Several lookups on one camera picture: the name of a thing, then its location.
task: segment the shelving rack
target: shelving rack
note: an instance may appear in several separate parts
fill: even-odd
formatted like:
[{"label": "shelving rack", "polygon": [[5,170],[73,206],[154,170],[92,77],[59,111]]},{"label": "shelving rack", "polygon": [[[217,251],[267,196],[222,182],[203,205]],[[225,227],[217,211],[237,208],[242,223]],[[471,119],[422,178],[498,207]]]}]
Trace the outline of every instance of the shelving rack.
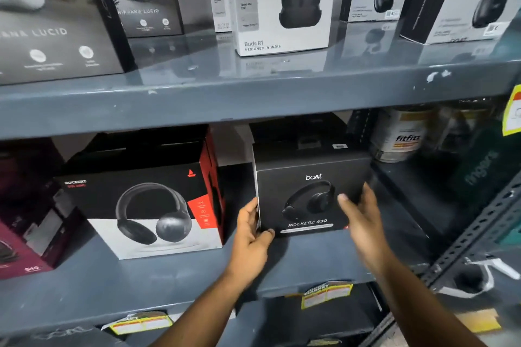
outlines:
[{"label": "shelving rack", "polygon": [[[345,24],[336,28],[335,44],[326,50],[248,58],[239,58],[229,39],[211,33],[135,40],[140,69],[134,72],[0,87],[0,139],[355,109],[353,131],[367,140],[375,107],[508,95],[521,73],[521,19],[486,56],[476,51],[479,46],[457,43],[426,46],[435,51],[429,58],[425,47],[395,34],[388,52],[353,57],[346,52],[351,45],[345,30]],[[417,185],[400,187],[409,188],[416,202],[393,192],[393,184],[403,183],[393,174],[412,173],[408,163],[377,166],[375,172],[387,239],[433,291],[465,266],[466,258],[492,251],[493,241],[521,218],[521,172],[498,187],[490,203],[472,209],[456,234],[447,230],[459,216],[450,203],[418,193]],[[233,220],[255,194],[251,165],[223,167],[221,175]],[[424,208],[432,201],[449,212],[443,224],[429,229]],[[233,221],[227,229],[222,250],[117,261],[101,238],[84,228],[56,270],[0,282],[6,313],[0,336],[92,326],[149,309],[180,313],[223,270]],[[264,298],[303,292],[326,280],[373,281],[342,231],[281,239],[271,250],[278,254],[246,291],[243,316],[258,315],[255,305]],[[239,324],[230,322],[223,338],[246,340]],[[377,346],[394,330],[389,314],[360,346]]]}]

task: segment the icon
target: icon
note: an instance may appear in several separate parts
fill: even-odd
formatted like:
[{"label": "icon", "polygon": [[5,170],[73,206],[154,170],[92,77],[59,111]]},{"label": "icon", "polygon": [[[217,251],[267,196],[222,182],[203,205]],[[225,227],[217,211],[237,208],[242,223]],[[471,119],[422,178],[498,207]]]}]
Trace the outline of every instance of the icon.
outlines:
[{"label": "icon", "polygon": [[47,56],[40,50],[31,50],[29,51],[29,55],[33,61],[37,61],[38,63],[44,63],[47,60]]},{"label": "icon", "polygon": [[94,51],[92,51],[92,48],[87,46],[81,46],[80,48],[78,48],[78,51],[80,52],[80,55],[85,59],[91,59],[94,56]]}]

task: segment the right hand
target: right hand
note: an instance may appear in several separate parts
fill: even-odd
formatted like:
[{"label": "right hand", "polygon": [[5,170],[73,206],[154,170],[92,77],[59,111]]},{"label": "right hand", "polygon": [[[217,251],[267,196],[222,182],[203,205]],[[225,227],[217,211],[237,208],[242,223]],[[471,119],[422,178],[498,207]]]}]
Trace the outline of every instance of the right hand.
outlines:
[{"label": "right hand", "polygon": [[365,182],[356,206],[341,193],[338,204],[349,218],[349,230],[362,262],[372,272],[379,272],[393,253],[383,233],[380,209],[373,190]]}]

